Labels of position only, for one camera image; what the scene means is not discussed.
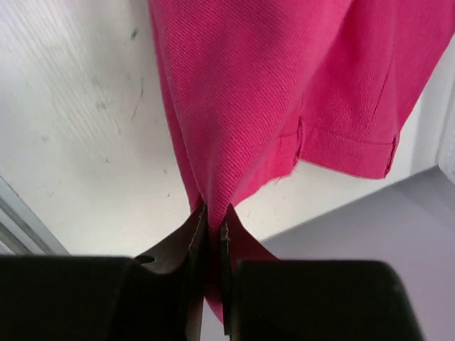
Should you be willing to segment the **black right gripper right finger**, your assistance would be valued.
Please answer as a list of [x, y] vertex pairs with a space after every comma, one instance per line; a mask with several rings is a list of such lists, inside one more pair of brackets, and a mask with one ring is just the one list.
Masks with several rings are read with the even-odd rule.
[[232, 340], [233, 286], [238, 265], [243, 261], [276, 261], [277, 257], [242, 225], [232, 204], [220, 226], [220, 276], [223, 328]]

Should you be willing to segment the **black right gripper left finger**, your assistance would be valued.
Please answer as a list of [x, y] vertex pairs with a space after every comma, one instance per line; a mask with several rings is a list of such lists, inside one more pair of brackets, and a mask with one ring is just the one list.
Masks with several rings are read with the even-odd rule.
[[208, 213], [200, 204], [174, 232], [135, 257], [153, 277], [147, 308], [156, 340], [199, 340]]

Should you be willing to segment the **pink trousers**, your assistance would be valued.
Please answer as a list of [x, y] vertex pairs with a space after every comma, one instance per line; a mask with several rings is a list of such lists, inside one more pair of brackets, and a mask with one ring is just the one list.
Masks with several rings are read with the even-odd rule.
[[382, 179], [454, 35], [453, 1], [150, 1], [161, 94], [191, 207], [208, 208], [205, 297], [223, 317], [227, 208], [299, 161]]

